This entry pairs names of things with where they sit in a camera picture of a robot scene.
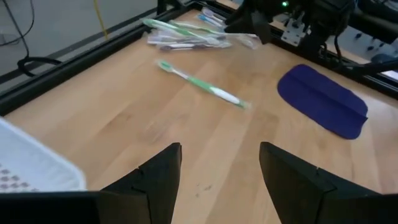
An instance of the wooden tabletop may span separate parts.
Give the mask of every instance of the wooden tabletop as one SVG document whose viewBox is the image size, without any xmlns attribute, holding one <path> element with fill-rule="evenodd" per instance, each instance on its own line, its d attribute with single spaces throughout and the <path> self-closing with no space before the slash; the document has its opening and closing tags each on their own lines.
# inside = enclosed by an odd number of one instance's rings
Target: wooden tabletop
<svg viewBox="0 0 398 224">
<path fill-rule="evenodd" d="M 180 20 L 195 20 L 196 13 Z M 238 108 L 161 71 L 158 58 L 252 108 Z M 369 119 L 359 138 L 336 136 L 279 96 L 279 79 L 301 63 L 366 102 Z M 367 188 L 398 192 L 398 102 L 272 44 L 165 54 L 141 39 L 6 119 L 79 166 L 89 189 L 181 142 L 173 223 L 280 223 L 262 180 L 261 141 Z"/>
</svg>

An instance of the green toothbrush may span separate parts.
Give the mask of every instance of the green toothbrush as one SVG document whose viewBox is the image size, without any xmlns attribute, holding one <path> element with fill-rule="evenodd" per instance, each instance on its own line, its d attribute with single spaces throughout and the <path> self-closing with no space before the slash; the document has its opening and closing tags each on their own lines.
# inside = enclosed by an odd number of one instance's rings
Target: green toothbrush
<svg viewBox="0 0 398 224">
<path fill-rule="evenodd" d="M 201 35 L 198 35 L 198 34 L 195 34 L 193 32 L 190 32 L 190 31 L 188 31 L 186 29 L 170 25 L 170 24 L 168 24 L 166 22 L 157 21 L 155 19 L 142 19 L 142 23 L 144 23 L 145 25 L 147 25 L 149 27 L 156 28 L 158 30 L 163 30 L 163 31 L 166 31 L 166 32 L 171 32 L 171 33 L 176 34 L 176 35 L 196 37 L 198 39 L 201 39 L 201 40 L 204 40 L 204 41 L 208 42 L 209 44 L 213 44 L 213 45 L 220 44 L 219 40 L 217 40 L 216 38 L 203 37 Z"/>
<path fill-rule="evenodd" d="M 250 104 L 246 103 L 243 100 L 240 100 L 239 98 L 237 98 L 236 96 L 233 96 L 229 93 L 227 93 L 226 91 L 219 89 L 215 86 L 213 86 L 212 84 L 209 84 L 207 82 L 204 82 L 200 79 L 197 79 L 195 77 L 192 77 L 190 75 L 187 75 L 177 69 L 175 69 L 171 64 L 169 64 L 168 62 L 164 61 L 164 60 L 159 60 L 157 61 L 158 66 L 165 70 L 166 72 L 170 72 L 170 73 L 175 73 L 178 76 L 188 80 L 190 83 L 199 86 L 200 88 L 208 91 L 209 93 L 212 93 L 230 103 L 235 104 L 236 106 L 242 107 L 242 108 L 249 108 Z"/>
<path fill-rule="evenodd" d="M 215 30 L 212 29 L 207 29 L 204 27 L 200 27 L 200 26 L 195 26 L 186 22 L 175 22 L 175 21 L 169 21 L 170 24 L 172 24 L 173 26 L 179 27 L 179 28 L 187 28 L 187 29 L 193 29 L 193 30 L 199 30 L 199 31 L 203 31 L 203 32 L 207 32 L 209 34 L 216 34 L 216 35 L 227 35 L 225 33 L 222 32 L 217 32 Z"/>
</svg>

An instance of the blue cloth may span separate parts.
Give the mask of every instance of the blue cloth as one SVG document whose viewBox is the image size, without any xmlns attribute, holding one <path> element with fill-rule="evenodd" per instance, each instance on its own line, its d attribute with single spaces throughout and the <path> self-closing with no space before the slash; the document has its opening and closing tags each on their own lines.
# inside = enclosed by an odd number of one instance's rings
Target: blue cloth
<svg viewBox="0 0 398 224">
<path fill-rule="evenodd" d="M 287 72 L 278 92 L 295 109 L 346 139 L 356 139 L 368 119 L 362 99 L 307 65 Z"/>
</svg>

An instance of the basket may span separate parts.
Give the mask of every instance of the basket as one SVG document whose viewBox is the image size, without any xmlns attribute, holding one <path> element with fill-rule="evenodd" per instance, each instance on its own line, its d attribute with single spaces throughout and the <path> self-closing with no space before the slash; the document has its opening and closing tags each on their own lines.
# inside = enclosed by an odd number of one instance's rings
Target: basket
<svg viewBox="0 0 398 224">
<path fill-rule="evenodd" d="M 85 189 L 80 169 L 0 118 L 0 193 Z"/>
</svg>

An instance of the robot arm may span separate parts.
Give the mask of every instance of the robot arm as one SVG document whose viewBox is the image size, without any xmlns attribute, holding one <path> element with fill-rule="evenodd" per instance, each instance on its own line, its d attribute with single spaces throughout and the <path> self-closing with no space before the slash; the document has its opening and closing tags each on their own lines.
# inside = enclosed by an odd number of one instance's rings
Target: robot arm
<svg viewBox="0 0 398 224">
<path fill-rule="evenodd" d="M 320 37 L 324 42 L 345 30 L 354 7 L 354 0 L 245 0 L 226 20 L 225 31 L 255 33 L 266 44 L 271 41 L 269 23 L 286 12 L 293 15 L 292 23 L 300 19 L 299 23 L 310 28 L 311 34 L 304 36 Z"/>
</svg>

